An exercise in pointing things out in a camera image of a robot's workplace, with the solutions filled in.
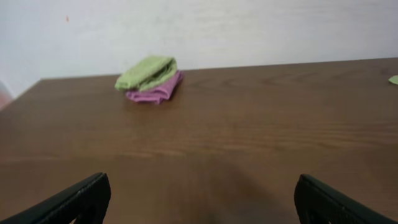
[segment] green cloth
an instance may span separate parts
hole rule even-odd
[[[393,77],[391,77],[389,79],[389,81],[393,84],[397,84],[398,85],[398,75],[394,75]]]
[[[124,72],[116,81],[117,90],[144,91],[163,84],[177,72],[173,57],[149,56]]]

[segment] white wall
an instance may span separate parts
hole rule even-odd
[[[398,1],[0,1],[0,79],[14,96],[148,54],[182,69],[398,57]]]

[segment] folded towel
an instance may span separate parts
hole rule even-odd
[[[146,91],[129,90],[126,96],[135,102],[154,102],[160,104],[163,100],[168,100],[173,93],[176,84],[181,81],[183,75],[177,71],[167,82]]]
[[[149,56],[124,72],[116,81],[117,90],[149,90],[166,82],[177,71],[173,57]]]
[[[398,75],[394,75],[390,79],[388,79],[391,83],[398,85]]]

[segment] pink cloth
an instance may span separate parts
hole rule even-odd
[[[163,100],[168,100],[170,98],[174,87],[181,81],[182,77],[182,72],[177,70],[175,75],[167,80],[167,82],[146,91],[129,90],[126,92],[126,96],[135,102],[153,102],[160,104]]]

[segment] wood grain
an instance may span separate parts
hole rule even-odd
[[[105,223],[298,223],[308,173],[398,220],[398,58],[186,71],[136,104],[116,75],[42,80],[0,112],[0,219],[107,172]]]

